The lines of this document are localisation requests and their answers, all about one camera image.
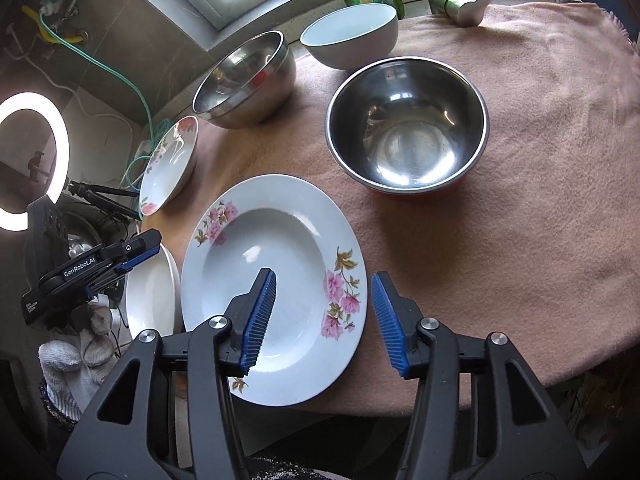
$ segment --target screw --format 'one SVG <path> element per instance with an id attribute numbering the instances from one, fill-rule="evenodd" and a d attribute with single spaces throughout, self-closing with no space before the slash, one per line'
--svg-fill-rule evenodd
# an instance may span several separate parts
<path id="1" fill-rule="evenodd" d="M 214 316 L 211 319 L 209 319 L 209 326 L 216 330 L 220 330 L 221 328 L 224 328 L 227 323 L 228 321 L 224 316 Z"/>
<path id="2" fill-rule="evenodd" d="M 143 330 L 142 332 L 140 332 L 140 335 L 138 336 L 138 339 L 140 339 L 140 341 L 142 341 L 143 343 L 150 343 L 155 338 L 156 338 L 156 331 L 151 330 L 150 328 Z"/>
<path id="3" fill-rule="evenodd" d="M 502 332 L 494 332 L 491 334 L 491 342 L 496 345 L 506 345 L 509 341 L 509 338 L 505 336 Z"/>
<path id="4" fill-rule="evenodd" d="M 423 317 L 420 320 L 420 326 L 425 330 L 436 330 L 440 322 L 434 317 Z"/>

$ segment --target ring light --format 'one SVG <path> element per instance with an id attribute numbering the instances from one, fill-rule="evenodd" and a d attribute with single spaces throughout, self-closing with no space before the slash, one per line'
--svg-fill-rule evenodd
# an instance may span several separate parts
<path id="1" fill-rule="evenodd" d="M 65 187 L 66 172 L 69 168 L 69 137 L 66 134 L 65 121 L 56 105 L 49 99 L 33 92 L 24 92 L 0 103 L 0 123 L 18 110 L 34 110 L 51 126 L 53 138 L 56 141 L 56 167 L 51 176 L 47 195 L 53 203 L 56 203 Z M 27 225 L 27 213 L 9 213 L 0 207 L 1 228 L 9 231 L 25 231 Z"/>

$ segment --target white glove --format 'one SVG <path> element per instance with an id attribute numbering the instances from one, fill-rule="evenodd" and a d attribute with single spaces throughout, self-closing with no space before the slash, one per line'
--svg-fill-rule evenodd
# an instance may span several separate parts
<path id="1" fill-rule="evenodd" d="M 116 364 L 108 334 L 113 319 L 108 307 L 90 305 L 90 329 L 79 336 L 54 334 L 38 350 L 46 382 L 43 394 L 65 418 L 77 422 Z"/>

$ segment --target pink blanket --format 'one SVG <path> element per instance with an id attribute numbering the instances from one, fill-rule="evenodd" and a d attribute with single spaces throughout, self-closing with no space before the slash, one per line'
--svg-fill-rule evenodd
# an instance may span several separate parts
<path id="1" fill-rule="evenodd" d="M 268 122 L 200 124 L 190 184 L 145 228 L 160 229 L 181 266 L 216 197 L 251 176 L 289 173 L 340 206 L 369 274 L 388 270 L 402 295 L 455 332 L 505 332 L 545 384 L 636 343 L 640 58 L 619 28 L 592 4 L 491 6 L 478 28 L 403 20 L 392 54 L 451 64 L 487 102 L 486 151 L 457 191 L 398 202 L 346 176 L 323 128 L 346 75 L 306 56 L 292 98 Z M 415 387 L 389 365 L 369 309 L 350 366 L 304 408 L 406 414 Z"/>

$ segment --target plate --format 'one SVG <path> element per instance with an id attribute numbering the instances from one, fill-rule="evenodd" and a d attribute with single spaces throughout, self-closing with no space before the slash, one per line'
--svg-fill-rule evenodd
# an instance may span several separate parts
<path id="1" fill-rule="evenodd" d="M 140 212 L 149 216 L 171 201 L 187 184 L 196 164 L 198 120 L 181 118 L 164 134 L 146 165 L 140 184 Z"/>
<path id="2" fill-rule="evenodd" d="M 155 328 L 162 336 L 182 329 L 180 274 L 164 245 L 127 275 L 125 304 L 132 338 L 147 328 Z"/>
<path id="3" fill-rule="evenodd" d="M 245 180 L 200 219 L 182 266 L 185 329 L 223 314 L 260 268 L 278 288 L 257 364 L 231 391 L 249 402 L 288 406 L 329 387 L 362 335 L 367 278 L 358 241 L 337 205 L 299 178 Z"/>

